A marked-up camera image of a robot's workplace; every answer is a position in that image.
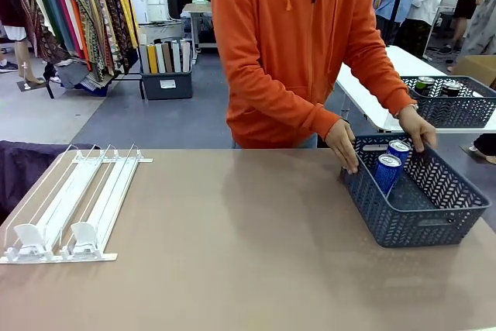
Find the dark purple cloth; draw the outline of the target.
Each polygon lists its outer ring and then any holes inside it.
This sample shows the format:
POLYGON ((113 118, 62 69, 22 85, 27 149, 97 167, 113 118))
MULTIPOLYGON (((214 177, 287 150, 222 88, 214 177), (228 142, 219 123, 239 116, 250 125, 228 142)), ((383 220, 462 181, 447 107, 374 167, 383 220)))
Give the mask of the dark purple cloth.
POLYGON ((53 161, 67 148, 89 150, 91 144, 38 144, 0 141, 0 225, 53 161))

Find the rack of hanging patterned fabrics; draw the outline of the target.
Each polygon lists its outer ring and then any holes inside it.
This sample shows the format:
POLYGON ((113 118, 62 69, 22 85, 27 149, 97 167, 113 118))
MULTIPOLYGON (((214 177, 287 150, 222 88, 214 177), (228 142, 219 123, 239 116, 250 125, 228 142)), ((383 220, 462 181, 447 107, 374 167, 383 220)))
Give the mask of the rack of hanging patterned fabrics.
POLYGON ((35 55, 46 66, 79 62, 102 81, 138 62, 138 25, 130 0, 20 0, 35 55))

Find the blue drink can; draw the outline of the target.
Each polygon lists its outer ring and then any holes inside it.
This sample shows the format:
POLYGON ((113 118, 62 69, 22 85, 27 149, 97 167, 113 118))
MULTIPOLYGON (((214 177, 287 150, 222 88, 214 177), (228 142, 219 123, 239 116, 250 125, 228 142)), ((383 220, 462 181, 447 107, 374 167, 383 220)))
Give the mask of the blue drink can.
POLYGON ((411 147, 401 140, 392 140, 387 145, 387 165, 394 166, 398 172, 404 168, 405 162, 410 155, 411 147))
POLYGON ((383 153, 378 157, 374 179, 385 196, 388 196, 391 192, 402 168, 403 163, 401 159, 395 155, 383 153))

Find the mannequin in grey dress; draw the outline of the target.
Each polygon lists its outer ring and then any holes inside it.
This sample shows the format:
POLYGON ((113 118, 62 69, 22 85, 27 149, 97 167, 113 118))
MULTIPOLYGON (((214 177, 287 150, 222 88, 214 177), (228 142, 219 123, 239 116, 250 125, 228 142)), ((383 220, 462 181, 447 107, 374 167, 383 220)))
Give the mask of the mannequin in grey dress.
POLYGON ((461 55, 496 55, 496 0, 482 0, 477 7, 461 55))

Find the light grey sample board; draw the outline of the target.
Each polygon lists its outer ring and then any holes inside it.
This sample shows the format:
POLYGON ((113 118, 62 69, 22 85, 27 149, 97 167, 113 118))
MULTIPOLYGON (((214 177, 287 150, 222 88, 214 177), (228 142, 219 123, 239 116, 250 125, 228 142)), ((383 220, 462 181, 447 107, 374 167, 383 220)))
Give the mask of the light grey sample board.
POLYGON ((180 44, 176 40, 172 40, 170 42, 170 44, 171 44, 171 49, 173 52, 174 72, 175 73, 181 73, 182 67, 181 67, 180 44))

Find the white sample board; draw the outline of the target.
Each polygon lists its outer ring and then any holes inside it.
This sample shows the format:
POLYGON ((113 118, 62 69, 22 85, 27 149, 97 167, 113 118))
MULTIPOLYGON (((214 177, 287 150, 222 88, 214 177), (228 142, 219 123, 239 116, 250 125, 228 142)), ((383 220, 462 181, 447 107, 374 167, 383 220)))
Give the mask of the white sample board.
POLYGON ((158 72, 164 74, 166 72, 166 65, 164 61, 164 53, 161 43, 156 43, 155 45, 156 55, 157 55, 157 66, 158 72))

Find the yellow sample board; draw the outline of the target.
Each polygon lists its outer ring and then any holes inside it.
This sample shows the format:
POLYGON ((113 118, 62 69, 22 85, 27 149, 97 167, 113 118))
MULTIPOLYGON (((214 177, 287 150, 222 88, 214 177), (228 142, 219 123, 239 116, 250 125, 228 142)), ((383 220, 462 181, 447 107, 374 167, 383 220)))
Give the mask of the yellow sample board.
POLYGON ((147 55, 151 74, 158 73, 156 47, 153 43, 147 45, 147 55))

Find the person's right forearm orange sleeve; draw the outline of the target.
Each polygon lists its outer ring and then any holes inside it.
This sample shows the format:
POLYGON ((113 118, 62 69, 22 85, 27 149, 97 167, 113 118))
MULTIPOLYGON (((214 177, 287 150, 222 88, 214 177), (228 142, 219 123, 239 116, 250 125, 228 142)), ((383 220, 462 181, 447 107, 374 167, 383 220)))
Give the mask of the person's right forearm orange sleeve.
POLYGON ((326 134, 341 118, 313 102, 307 86, 286 87, 271 81, 260 101, 260 111, 274 120, 298 131, 326 134))

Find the person's right hand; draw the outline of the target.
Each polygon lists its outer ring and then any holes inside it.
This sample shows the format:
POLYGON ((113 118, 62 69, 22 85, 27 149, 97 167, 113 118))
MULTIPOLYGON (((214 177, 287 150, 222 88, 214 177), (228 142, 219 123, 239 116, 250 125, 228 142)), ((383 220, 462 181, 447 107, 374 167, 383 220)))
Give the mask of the person's right hand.
POLYGON ((325 143, 348 174, 358 172, 359 161, 353 148, 355 136, 348 122, 339 119, 325 136, 325 143))

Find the brown sample board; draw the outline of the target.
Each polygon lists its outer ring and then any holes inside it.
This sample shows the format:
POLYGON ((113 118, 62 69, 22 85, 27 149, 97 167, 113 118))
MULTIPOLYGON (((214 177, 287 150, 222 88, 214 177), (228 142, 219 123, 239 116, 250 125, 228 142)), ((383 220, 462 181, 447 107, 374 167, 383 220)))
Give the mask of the brown sample board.
POLYGON ((171 55, 170 44, 168 42, 163 42, 161 44, 161 47, 162 47, 166 72, 172 73, 174 69, 172 66, 171 56, 170 56, 171 55))

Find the green black drink can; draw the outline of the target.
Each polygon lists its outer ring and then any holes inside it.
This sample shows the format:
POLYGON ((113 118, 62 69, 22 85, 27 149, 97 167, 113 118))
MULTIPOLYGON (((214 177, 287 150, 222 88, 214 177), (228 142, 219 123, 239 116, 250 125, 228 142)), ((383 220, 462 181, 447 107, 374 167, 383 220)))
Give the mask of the green black drink can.
POLYGON ((434 78, 421 76, 416 79, 414 90, 417 94, 428 97, 435 83, 434 78))

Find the grey storage bin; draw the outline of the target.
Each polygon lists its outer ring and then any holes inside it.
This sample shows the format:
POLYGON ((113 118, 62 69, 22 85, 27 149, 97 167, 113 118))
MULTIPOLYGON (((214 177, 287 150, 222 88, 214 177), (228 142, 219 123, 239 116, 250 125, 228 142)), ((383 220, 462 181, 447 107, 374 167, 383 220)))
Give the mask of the grey storage bin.
POLYGON ((191 72, 141 74, 143 92, 148 100, 192 98, 191 72))

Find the beige sample board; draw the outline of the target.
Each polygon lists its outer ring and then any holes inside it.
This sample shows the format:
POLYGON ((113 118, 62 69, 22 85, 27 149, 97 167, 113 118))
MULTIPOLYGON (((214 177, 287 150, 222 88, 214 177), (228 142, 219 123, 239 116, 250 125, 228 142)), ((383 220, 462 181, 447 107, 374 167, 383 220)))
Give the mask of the beige sample board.
POLYGON ((191 70, 191 44, 189 41, 181 40, 182 71, 188 73, 191 70))

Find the white can dispenser rack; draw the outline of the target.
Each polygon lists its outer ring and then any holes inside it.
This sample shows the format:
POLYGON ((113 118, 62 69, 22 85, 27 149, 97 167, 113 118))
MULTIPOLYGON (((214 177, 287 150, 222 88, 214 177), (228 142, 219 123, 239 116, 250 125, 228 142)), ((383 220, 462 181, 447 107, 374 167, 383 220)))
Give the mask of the white can dispenser rack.
POLYGON ((107 245, 139 166, 132 145, 70 145, 0 227, 0 265, 112 262, 107 245))

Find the grey plastic basket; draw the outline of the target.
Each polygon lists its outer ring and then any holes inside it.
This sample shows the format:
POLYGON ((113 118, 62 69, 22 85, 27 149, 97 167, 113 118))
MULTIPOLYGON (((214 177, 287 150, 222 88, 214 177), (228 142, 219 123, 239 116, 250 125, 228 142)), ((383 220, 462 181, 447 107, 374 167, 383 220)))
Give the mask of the grey plastic basket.
POLYGON ((461 243, 491 203, 430 146, 411 150, 395 184, 383 193, 375 171, 394 140, 412 144, 404 133, 358 136, 358 172, 340 174, 371 235, 387 248, 461 243))
POLYGON ((496 91, 467 76, 426 76, 436 83, 429 96, 415 92, 415 81, 421 76, 403 76, 401 79, 409 88, 410 96, 417 101, 418 113, 436 128, 484 128, 496 111, 496 91), (457 97, 440 97, 446 81, 455 80, 462 84, 457 97))

